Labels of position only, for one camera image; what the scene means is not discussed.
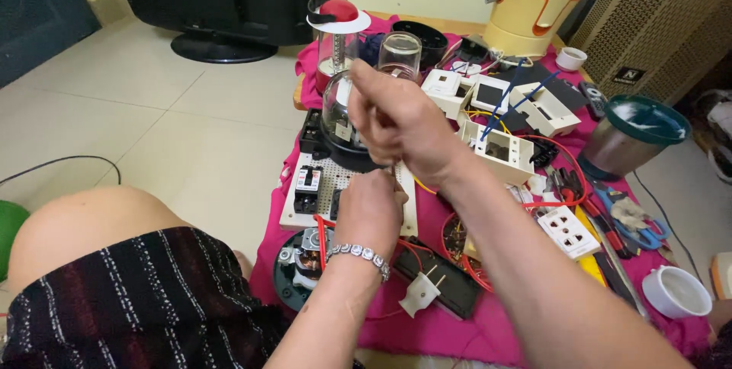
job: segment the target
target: pink fabric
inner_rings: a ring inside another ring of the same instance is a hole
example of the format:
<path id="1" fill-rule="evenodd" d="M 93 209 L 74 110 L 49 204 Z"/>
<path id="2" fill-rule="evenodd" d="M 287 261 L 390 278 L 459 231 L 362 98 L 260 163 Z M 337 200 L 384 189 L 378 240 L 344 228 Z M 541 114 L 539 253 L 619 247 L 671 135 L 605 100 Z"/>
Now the pink fabric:
<path id="1" fill-rule="evenodd" d="M 372 23 L 371 32 L 387 31 L 389 24 L 395 21 L 376 19 Z M 454 35 L 449 36 L 454 42 Z M 313 71 L 316 63 L 317 48 L 308 46 L 299 55 L 296 71 L 305 72 L 302 102 L 307 107 L 319 107 L 320 97 L 315 92 Z M 542 63 L 553 72 L 554 50 L 550 48 Z M 559 75 L 576 84 L 582 80 L 578 73 Z M 576 112 L 582 120 L 580 127 L 570 135 L 558 140 L 567 147 L 573 155 L 577 155 L 594 129 L 595 122 L 591 121 L 587 111 L 583 108 Z M 279 227 L 279 215 L 285 203 L 286 191 L 291 182 L 291 172 L 297 164 L 299 149 L 297 141 L 290 156 L 285 161 L 285 168 L 290 168 L 288 176 L 282 177 L 283 186 L 275 189 L 271 194 L 270 222 L 266 234 L 257 252 L 257 262 L 254 265 L 250 287 L 252 293 L 266 304 L 279 304 L 279 298 L 272 285 L 272 265 L 281 246 L 293 232 L 283 231 Z M 568 166 L 563 159 L 557 159 L 554 165 Z M 626 181 L 611 184 L 618 190 L 630 192 Z M 416 207 L 419 222 L 419 238 L 430 247 L 440 247 L 441 229 L 450 210 L 441 204 L 436 197 L 416 188 Z M 643 296 L 641 282 L 643 278 L 660 265 L 668 262 L 656 251 L 643 252 L 640 256 L 624 261 L 626 270 L 631 277 L 638 293 Z M 406 293 L 407 283 L 400 279 L 391 279 L 379 290 L 371 304 L 368 316 L 378 317 L 398 310 L 398 300 Z M 682 354 L 690 355 L 707 345 L 709 325 L 705 318 L 684 318 L 671 320 L 660 315 L 645 300 L 645 306 L 652 314 L 655 324 L 668 338 L 671 344 Z M 610 341 L 623 343 L 624 339 Z M 475 359 L 486 363 L 504 364 L 508 366 L 525 366 L 518 339 L 513 332 L 510 320 L 505 309 L 495 294 L 483 293 L 475 309 L 474 317 L 470 321 L 457 321 L 444 310 L 436 307 L 427 308 L 417 313 L 416 318 L 410 318 L 405 313 L 382 320 L 367 320 L 361 329 L 359 346 L 388 351 L 397 354 L 410 355 L 438 355 L 455 356 L 463 359 Z"/>

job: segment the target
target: person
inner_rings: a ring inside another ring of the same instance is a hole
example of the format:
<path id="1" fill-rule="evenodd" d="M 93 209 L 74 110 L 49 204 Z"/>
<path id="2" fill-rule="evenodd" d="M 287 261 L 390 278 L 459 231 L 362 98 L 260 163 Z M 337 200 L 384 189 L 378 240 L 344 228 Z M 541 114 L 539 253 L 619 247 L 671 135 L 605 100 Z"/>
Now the person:
<path id="1" fill-rule="evenodd" d="M 415 83 L 361 61 L 352 79 L 349 117 L 371 158 L 381 165 L 403 160 L 426 184 L 439 186 L 470 231 L 532 367 L 690 366 L 547 238 Z M 390 258 L 404 203 L 394 182 L 383 170 L 351 179 L 340 199 L 336 244 Z M 331 257 L 289 327 L 277 308 L 251 297 L 241 273 L 222 242 L 142 191 L 116 187 L 63 197 L 33 214 L 13 244 L 9 281 L 20 294 L 8 315 L 2 364 L 352 364 L 381 283 L 373 262 Z"/>

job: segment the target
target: yellow wire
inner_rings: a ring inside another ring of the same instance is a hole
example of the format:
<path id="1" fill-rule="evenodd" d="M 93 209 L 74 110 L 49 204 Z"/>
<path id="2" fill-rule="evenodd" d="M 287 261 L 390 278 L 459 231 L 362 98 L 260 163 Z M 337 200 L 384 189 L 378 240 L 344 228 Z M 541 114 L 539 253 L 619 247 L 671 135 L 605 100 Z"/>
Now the yellow wire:
<path id="1" fill-rule="evenodd" d="M 416 183 L 419 186 L 421 186 L 424 190 L 428 191 L 429 193 L 432 193 L 433 195 L 437 195 L 437 192 L 435 192 L 434 190 L 432 190 L 429 187 L 425 186 L 422 182 L 419 181 L 418 178 L 416 178 L 416 176 L 413 176 L 413 178 L 414 178 L 414 181 L 416 181 Z"/>
<path id="2" fill-rule="evenodd" d="M 482 112 L 482 111 L 461 111 L 461 112 L 464 112 L 466 115 L 468 115 L 469 119 L 476 115 L 488 115 L 488 116 L 493 115 L 491 112 Z M 510 135 L 511 132 L 508 130 L 508 128 L 506 127 L 504 122 L 500 121 L 499 123 L 501 123 L 501 127 L 503 127 L 503 129 L 504 129 L 504 133 L 508 133 Z"/>

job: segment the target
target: black television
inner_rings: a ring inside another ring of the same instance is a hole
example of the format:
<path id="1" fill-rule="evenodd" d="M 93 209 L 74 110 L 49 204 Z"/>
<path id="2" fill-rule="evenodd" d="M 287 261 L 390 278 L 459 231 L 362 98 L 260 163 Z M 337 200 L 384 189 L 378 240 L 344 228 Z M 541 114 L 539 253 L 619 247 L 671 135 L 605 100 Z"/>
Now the black television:
<path id="1" fill-rule="evenodd" d="M 145 23 L 184 32 L 171 43 L 179 56 L 207 63 L 246 63 L 279 46 L 313 40 L 308 0 L 128 0 Z"/>

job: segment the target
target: yellow juicer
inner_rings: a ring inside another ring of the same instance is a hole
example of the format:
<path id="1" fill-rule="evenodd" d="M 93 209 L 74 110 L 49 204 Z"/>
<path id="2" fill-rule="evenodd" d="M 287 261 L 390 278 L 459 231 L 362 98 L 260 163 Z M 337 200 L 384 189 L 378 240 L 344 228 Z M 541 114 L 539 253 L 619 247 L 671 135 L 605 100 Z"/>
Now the yellow juicer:
<path id="1" fill-rule="evenodd" d="M 485 0 L 495 3 L 483 39 L 511 58 L 537 60 L 579 0 Z"/>

